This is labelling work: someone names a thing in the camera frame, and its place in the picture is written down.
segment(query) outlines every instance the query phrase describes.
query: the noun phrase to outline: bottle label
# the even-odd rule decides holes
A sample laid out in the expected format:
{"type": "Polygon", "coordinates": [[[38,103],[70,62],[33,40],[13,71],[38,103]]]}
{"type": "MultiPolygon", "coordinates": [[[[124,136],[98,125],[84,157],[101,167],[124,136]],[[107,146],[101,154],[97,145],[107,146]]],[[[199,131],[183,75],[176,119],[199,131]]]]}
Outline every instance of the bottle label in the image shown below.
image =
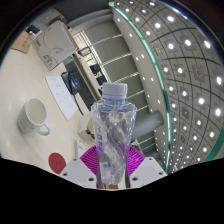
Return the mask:
{"type": "Polygon", "coordinates": [[[97,154],[98,156],[100,156],[104,151],[105,140],[104,140],[103,129],[101,125],[96,123],[96,121],[95,121],[95,130],[96,130],[95,140],[96,140],[97,154]]]}

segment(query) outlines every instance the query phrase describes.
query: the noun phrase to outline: paper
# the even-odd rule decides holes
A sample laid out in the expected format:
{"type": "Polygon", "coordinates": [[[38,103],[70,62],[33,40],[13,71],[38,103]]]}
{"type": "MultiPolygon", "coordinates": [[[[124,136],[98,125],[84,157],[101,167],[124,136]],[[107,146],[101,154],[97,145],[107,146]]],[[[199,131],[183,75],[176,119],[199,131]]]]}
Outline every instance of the paper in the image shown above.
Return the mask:
{"type": "Polygon", "coordinates": [[[69,120],[78,109],[61,76],[46,76],[48,86],[61,111],[69,120]]]}

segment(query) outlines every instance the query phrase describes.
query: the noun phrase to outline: red object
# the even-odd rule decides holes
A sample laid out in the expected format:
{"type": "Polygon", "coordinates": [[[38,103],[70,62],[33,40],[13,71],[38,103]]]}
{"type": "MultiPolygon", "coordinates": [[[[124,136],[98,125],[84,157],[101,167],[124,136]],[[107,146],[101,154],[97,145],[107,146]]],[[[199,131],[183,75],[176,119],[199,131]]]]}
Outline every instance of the red object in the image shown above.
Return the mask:
{"type": "Polygon", "coordinates": [[[49,156],[48,162],[51,169],[57,174],[60,174],[66,166],[65,159],[58,153],[52,153],[49,156]]]}

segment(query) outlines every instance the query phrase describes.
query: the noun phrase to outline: magenta object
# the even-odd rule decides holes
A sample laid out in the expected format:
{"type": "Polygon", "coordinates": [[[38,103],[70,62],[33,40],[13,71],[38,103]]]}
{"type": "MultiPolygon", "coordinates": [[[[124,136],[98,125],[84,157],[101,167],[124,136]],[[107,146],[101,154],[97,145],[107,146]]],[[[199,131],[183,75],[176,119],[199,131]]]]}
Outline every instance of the magenta object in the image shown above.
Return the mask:
{"type": "MultiPolygon", "coordinates": [[[[96,152],[96,146],[88,149],[80,159],[82,162],[97,176],[98,175],[98,157],[96,152]]],[[[138,150],[130,146],[127,158],[127,173],[128,177],[138,168],[138,166],[145,159],[138,150]]]]}
{"type": "Polygon", "coordinates": [[[127,158],[128,177],[130,177],[130,175],[138,168],[144,159],[145,156],[143,156],[137,149],[130,146],[127,158]]]}

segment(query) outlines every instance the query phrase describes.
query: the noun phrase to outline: white box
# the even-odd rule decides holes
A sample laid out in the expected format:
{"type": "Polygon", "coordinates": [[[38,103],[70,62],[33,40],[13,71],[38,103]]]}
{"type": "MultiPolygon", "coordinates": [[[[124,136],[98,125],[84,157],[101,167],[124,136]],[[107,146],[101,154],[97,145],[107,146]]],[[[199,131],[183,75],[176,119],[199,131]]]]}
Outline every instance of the white box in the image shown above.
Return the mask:
{"type": "Polygon", "coordinates": [[[73,37],[59,20],[40,33],[32,45],[49,71],[77,51],[73,37]]]}

